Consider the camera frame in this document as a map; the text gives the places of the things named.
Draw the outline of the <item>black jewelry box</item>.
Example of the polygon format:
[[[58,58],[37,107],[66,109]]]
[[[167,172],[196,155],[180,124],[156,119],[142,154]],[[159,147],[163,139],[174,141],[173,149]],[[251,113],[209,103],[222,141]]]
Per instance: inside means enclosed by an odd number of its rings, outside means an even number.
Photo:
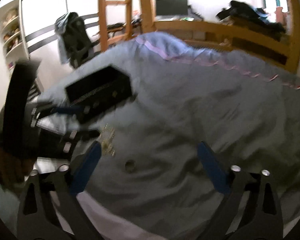
[[[118,104],[133,97],[130,77],[119,68],[108,65],[65,88],[71,107],[80,124],[98,118]]]

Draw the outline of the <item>black office chair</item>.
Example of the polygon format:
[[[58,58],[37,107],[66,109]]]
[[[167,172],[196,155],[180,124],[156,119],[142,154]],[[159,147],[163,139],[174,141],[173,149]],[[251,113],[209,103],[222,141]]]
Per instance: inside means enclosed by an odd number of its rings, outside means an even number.
[[[97,56],[100,52],[94,48],[100,43],[99,40],[91,41],[87,35],[83,18],[76,12],[72,12],[72,17],[67,26],[68,42],[71,46],[71,58],[69,64],[76,69],[82,64]]]

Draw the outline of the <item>grey striped duvet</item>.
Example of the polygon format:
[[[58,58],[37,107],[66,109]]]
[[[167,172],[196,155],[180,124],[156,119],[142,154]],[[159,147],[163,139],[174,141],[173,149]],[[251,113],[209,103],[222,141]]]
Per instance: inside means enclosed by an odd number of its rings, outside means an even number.
[[[37,158],[20,180],[0,180],[0,239],[17,238],[28,178],[55,172],[94,141],[102,155],[77,200],[101,239],[198,239],[223,200],[197,157],[205,142],[222,169],[268,171],[283,238],[300,239],[300,78],[241,51],[197,49],[156,32],[108,49],[31,101],[70,106],[65,88],[108,65],[130,77],[133,97],[80,124],[54,114],[39,127],[98,129],[71,159]]]

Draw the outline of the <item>grey garment on chair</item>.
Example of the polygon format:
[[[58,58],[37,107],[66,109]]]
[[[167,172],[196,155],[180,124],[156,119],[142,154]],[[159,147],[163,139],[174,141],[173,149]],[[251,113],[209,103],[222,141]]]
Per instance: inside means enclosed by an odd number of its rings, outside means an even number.
[[[67,26],[68,22],[72,17],[72,13],[68,12],[61,17],[57,18],[55,21],[55,35],[58,40],[59,58],[61,64],[66,64],[70,62],[71,58],[71,46],[67,40],[68,32]]]

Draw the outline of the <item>wooden ladder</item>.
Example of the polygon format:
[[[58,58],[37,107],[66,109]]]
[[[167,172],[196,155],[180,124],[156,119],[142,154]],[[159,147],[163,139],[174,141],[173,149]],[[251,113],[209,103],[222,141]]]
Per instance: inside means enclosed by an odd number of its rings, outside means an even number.
[[[109,46],[130,40],[133,35],[132,28],[132,0],[98,0],[98,23],[101,51],[106,51]],[[109,37],[108,25],[123,22],[123,34]]]

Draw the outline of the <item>white shelf unit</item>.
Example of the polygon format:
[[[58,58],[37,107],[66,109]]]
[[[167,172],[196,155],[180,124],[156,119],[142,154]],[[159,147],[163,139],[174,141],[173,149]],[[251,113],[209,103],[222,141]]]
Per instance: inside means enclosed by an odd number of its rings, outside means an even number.
[[[17,61],[29,59],[21,2],[22,0],[13,0],[0,7],[2,49],[10,72]]]

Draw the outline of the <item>black computer monitor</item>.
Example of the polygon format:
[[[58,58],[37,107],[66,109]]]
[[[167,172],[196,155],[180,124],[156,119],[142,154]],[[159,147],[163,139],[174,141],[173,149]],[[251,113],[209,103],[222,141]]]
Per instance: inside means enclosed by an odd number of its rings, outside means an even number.
[[[188,0],[155,0],[157,16],[185,16],[188,14]]]

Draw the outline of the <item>pile of dark clothes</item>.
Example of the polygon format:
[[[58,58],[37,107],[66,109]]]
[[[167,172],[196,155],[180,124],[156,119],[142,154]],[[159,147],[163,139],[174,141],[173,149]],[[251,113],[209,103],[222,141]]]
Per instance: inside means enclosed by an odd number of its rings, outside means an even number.
[[[251,31],[269,36],[276,41],[286,33],[281,23],[273,23],[268,20],[269,14],[262,8],[255,8],[247,3],[232,0],[228,9],[223,8],[217,13],[216,18],[220,21],[229,18],[232,25],[247,28]]]

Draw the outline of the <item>pink container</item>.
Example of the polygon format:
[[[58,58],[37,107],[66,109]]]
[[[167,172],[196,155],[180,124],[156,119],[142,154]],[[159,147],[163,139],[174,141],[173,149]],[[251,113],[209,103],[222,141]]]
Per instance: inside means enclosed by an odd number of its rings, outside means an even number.
[[[277,23],[281,23],[282,25],[287,24],[287,13],[283,12],[283,7],[276,7],[275,15]]]

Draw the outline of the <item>wooden loft bed frame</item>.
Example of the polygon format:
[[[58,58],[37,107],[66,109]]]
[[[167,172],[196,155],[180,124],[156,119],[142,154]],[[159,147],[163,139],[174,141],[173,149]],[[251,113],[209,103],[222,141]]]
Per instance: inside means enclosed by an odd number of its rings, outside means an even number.
[[[290,73],[297,73],[300,62],[300,3],[288,0],[290,29],[288,42],[249,30],[246,27],[225,25],[206,21],[156,21],[153,0],[140,0],[142,28],[146,33],[153,31],[203,32],[213,39],[185,38],[193,46],[205,46],[220,50],[241,49],[249,54],[269,61]]]

